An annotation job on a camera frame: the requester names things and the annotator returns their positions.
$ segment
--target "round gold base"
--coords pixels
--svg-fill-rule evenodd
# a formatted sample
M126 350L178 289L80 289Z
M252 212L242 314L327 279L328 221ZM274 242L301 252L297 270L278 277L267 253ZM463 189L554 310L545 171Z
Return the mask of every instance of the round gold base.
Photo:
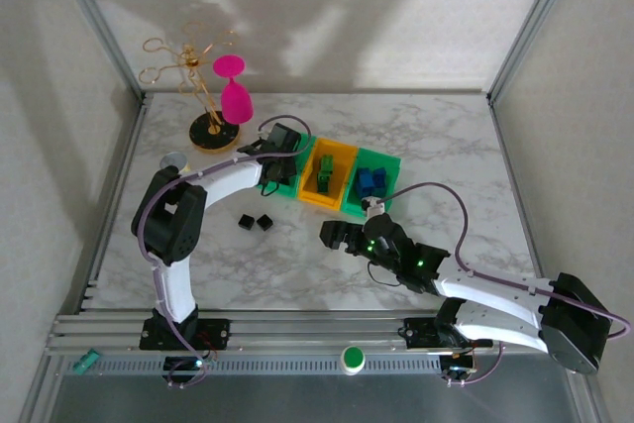
M222 113L216 113L222 120ZM218 126L212 124L208 113L196 118L189 127L189 140L205 154L216 154L230 149L238 141L240 126L226 121Z

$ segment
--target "white wall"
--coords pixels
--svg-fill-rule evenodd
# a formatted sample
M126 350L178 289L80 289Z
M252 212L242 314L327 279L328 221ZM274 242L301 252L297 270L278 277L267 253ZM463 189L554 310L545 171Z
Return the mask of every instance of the white wall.
M180 46L181 26L201 20L241 34L255 90L347 92L487 88L534 0L97 1L135 73L170 61L146 39ZM156 87L175 88L175 71Z
M74 0L1 0L0 421L22 409L134 118Z
M546 271L578 275L634 319L634 0L558 0L497 111ZM598 378L634 415L634 338Z

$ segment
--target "metal frame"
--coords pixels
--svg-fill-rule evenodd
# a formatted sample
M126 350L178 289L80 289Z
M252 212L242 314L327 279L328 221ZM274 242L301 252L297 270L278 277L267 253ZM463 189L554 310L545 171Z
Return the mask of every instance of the metal frame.
M123 188L126 184L126 179L128 178L128 172L130 171L130 166L132 165L132 158L134 156L135 149L137 148L137 141L139 140L139 136L141 135L143 123L146 119L153 98L154 96L152 94L148 94L142 101L141 107L139 108L139 113L135 118L135 125L132 129L130 138L128 139L125 155L121 162L121 166L117 170L117 178L112 190L112 194L110 196L110 200L108 202L106 217L99 231L97 248L95 249L95 253L92 257L92 265L89 274L89 280L91 281L96 280L99 276L99 269L101 267L101 264L103 263L103 257L106 253L106 247L108 245L108 241L110 240L110 234L112 233L112 227L114 226L117 210L119 209L121 194L123 193Z
M119 48L119 44L115 40L115 36L112 34L108 23L103 18L103 14L97 7L95 0L76 0L85 16L88 24L92 27L95 35L101 42L106 54L110 57L114 63L115 69L119 72L126 85L137 97L137 100L141 103L144 98L144 91L139 86L136 76L132 72L126 57Z
M433 311L201 311L202 319L231 320L230 339L222 356L240 354L339 355L350 345L371 354L449 355L458 349L408 351L398 336L407 317L435 317ZM139 341L150 311L87 311L58 316L45 352L81 356L95 348L102 355L182 356L182 351L142 351Z
M524 20L524 24L515 38L511 50L504 59L497 76L493 80L488 91L488 99L491 107L494 107L504 93L517 67L528 52L537 32L544 23L546 16L556 0L535 0L530 12Z
M88 286L95 283L105 248L112 230L114 216L121 198L123 184L132 161L132 156L141 132L143 120L152 98L144 101L143 91L119 48L108 24L94 0L77 0L80 8L95 34L101 41L106 53L126 81L128 87L142 104L136 120L126 155L118 171L118 177L111 195L106 218L102 226L99 241L93 255ZM546 15L555 0L536 0L527 16L519 35L506 57L498 75L488 92L489 105L496 133L502 146L502 154L509 171L513 193L515 195L522 225L525 229L531 257L537 266L538 275L543 275L537 252L535 251L530 227L526 220L524 205L521 201L517 183L508 161L503 138L500 135L494 106L499 101L505 87L517 70L530 44L535 38ZM340 353L342 345L350 342L363 345L370 354L394 356L411 355L405 349L404 341L396 335L405 317L427 317L430 312L409 311L216 311L202 312L203 317L224 317L232 319L232 338L229 348L223 356L235 358L244 355L332 355ZM21 423L49 421L60 386L61 379L71 365L72 360L83 355L89 348L97 347L106 356L126 356L132 359L146 359L147 353L138 348L143 321L150 317L150 311L85 311L77 315L58 316L53 323L45 355L43 356L34 384L27 397ZM448 349L417 350L419 356L447 354ZM536 352L509 346L507 352L526 354ZM569 375L571 393L575 399L582 423L608 422L609 417L602 405L600 392L594 378L581 375Z
M341 375L339 355L222 355L208 368L209 376L223 375ZM64 375L76 375L74 366L80 359L68 358L61 370ZM424 354L366 355L365 375L377 374L438 374L440 357ZM197 370L177 370L194 375ZM163 359L156 356L100 357L83 375L86 376L166 376Z

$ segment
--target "cable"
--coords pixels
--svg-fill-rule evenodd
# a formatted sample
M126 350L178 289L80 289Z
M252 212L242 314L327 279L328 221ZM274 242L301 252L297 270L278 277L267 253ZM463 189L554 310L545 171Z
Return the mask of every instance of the cable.
M265 185L263 185L262 190L260 191L260 195L262 197L271 197L274 193L276 193L279 190L279 182L275 183L275 188L269 192L269 193L264 193L264 190L266 189L266 186L269 184L270 182L267 182Z
M497 367L499 366L499 363L502 361L503 353L504 353L504 343L500 342L499 351L497 352L497 358L495 359L495 362L493 363L491 368L477 378L474 378L474 379L468 378L467 380L465 380L465 385L471 385L473 383L478 383L479 381L483 381L485 378L487 378L492 373L494 373ZM474 352L474 364L475 363L476 363L476 352Z
M211 357L211 353L213 352L214 357L212 357L211 359L213 361L218 361L218 351L216 351L216 349L214 348L214 346L211 344L211 341L209 340L209 334L207 334L207 332L201 332L196 334L196 337L198 339L200 339L202 342L205 343L205 345L207 346L207 348L209 348L209 351L207 351L207 355L204 356L205 357L205 361L209 360L209 358Z
M474 360L474 370L477 371L477 358L476 358L476 348L475 347L472 347L472 359Z
M372 276L372 272L370 271L370 265L373 264L373 262L368 262L368 274L370 275L370 279L372 281L374 281L376 284L382 284L383 286L389 286L389 287L398 287L400 286L400 282L398 284L393 284L390 282L383 282L383 281L377 281L376 279L374 279L374 276Z
M141 255L143 255L146 261L151 263L153 266L152 267L153 281L155 284L155 289L157 291L158 310L160 311L160 314L162 314L162 316L167 321L167 325L169 326L169 329L171 330L172 334L176 336L176 339L178 339L178 341L183 345L183 347L189 352L191 352L194 355L194 357L196 357L196 359L198 359L200 362L203 363L200 368L200 373L197 376L195 376L192 380L186 383L181 383L180 388L186 388L188 386L195 385L199 383L200 381L202 381L207 373L207 364L205 363L205 360L202 358L200 353L196 351L187 342L187 340L182 336L182 334L180 334L180 332L178 332L178 329L173 323L173 314L171 313L171 310L167 308L167 305L165 303L165 289L162 282L162 275L160 273L161 262L150 255L150 253L148 252L148 249L146 248L146 242L144 240L145 231L146 231L146 223L148 222L148 217L150 216L150 212L157 205L161 197L163 197L166 193L172 190L176 185L183 183L190 178L196 178L196 179L202 178L206 175L215 173L217 171L220 171L226 167L235 165L237 163L242 163L242 162L247 162L247 161L257 160L257 159L265 159L265 158L291 158L291 157L302 154L304 151L308 149L310 145L310 139L312 137L310 127L302 119L296 116L293 116L291 114L280 114L277 116L273 116L272 118L268 118L266 121L261 123L258 126L258 131L261 131L262 127L264 127L266 124L270 123L271 121L274 121L276 119L283 119L283 118L293 119L297 121L298 123L300 123L306 129L306 134L308 135L308 139L306 141L305 146L301 150L295 151L292 153L265 153L265 154L259 154L256 156L245 156L245 157L237 158L237 159L228 159L228 160L225 160L224 162L216 163L202 170L191 172L161 187L158 190L158 192L149 200L148 205L146 205L146 208L143 210L141 214L141 218L139 220L139 227L137 229L137 242L139 244L139 250L141 251Z
M182 361L178 361L171 369L169 369L169 373L167 374L167 385L173 386L174 384L174 373L178 370L178 368L188 364L190 361L183 359ZM185 383L180 384L181 388L185 387Z
M474 356L476 354L475 350L476 346L473 346L470 349L464 349L463 351L455 352L455 354L458 354L459 356L465 356L468 353L472 353L472 356Z
M392 195L385 197L385 198L381 198L380 200L378 200L377 204L380 203L384 203L387 200L392 200L396 197L399 197L400 195L409 192L410 190L414 190L415 188L420 188L420 187L425 187L425 186L434 186L434 187L440 187L444 190L447 190L449 193L451 193L454 198L458 201L461 210L463 211L463 217L464 217L464 224L463 224L463 232L460 234L460 237L458 239L458 243L456 244L456 251L455 251L455 255L456 255L456 261L458 262L458 266L465 272L469 272L472 273L473 276L482 278L482 279L486 279L487 281L491 281L491 282L495 282L497 284L503 284L505 286L509 286L509 287L513 287L515 289L519 289L522 291L529 291L530 290L530 286L526 285L526 284L520 284L518 282L514 282L514 281L509 281L508 279L503 279L501 277L496 277L496 276L491 276L489 274L485 274L483 272L477 271L475 269L471 269L470 267L468 267L464 262L463 259L460 256L460 250L463 246L463 242L465 241L465 237L467 236L467 229L469 227L469 213L467 212L467 206L465 205L465 202L463 201L463 199L460 197L460 195L458 195L458 193L451 187L449 187L448 185L445 185L444 183L439 183L439 182L420 182L420 183L416 183L414 185L410 185L409 187L405 187L402 190L399 190L396 193L393 193ZM575 301L574 299L569 298L568 296L565 296L563 294L557 293L557 292L552 292L552 291L547 291L545 289L539 289L536 288L535 292L537 294L541 294L542 296L547 296L547 297L551 297L553 299L557 299L559 301L565 302L566 304L570 304L571 306L575 306L579 309L582 309L584 311L590 312L592 314L595 314L597 316L601 316L604 317L606 319L609 319L611 321L616 321L618 323L620 323L623 326L623 329L614 332L612 334L609 334L607 336L607 338L609 340L612 339L618 339L620 337L624 337L626 335L628 335L630 333L630 331L632 330L632 326L630 324L630 322L625 319L624 317L618 316L616 314L613 314L609 311L603 310L603 309L599 309L598 307L589 305L589 304L585 304L584 302L578 302Z

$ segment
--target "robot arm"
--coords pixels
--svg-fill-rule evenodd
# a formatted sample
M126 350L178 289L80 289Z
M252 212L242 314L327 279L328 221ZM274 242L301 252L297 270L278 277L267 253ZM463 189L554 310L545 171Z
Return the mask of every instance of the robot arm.
M218 173L192 180L190 184L201 187L205 192L204 210L206 210L212 204L238 190L257 186L261 181L262 171L263 166L258 162L242 162L220 170ZM198 234L194 238L193 246L198 243ZM160 269L165 304L176 323L184 321L196 308L189 277L190 255L191 252L182 260L170 265L163 262Z
M337 250L345 243L346 253L393 272L409 290L446 297L435 325L448 347L463 340L498 340L548 353L567 369L598 371L609 319L545 295L555 291L604 310L577 278L561 273L551 281L465 270L447 251L414 243L382 210L370 206L367 214L364 225L324 222L323 244Z

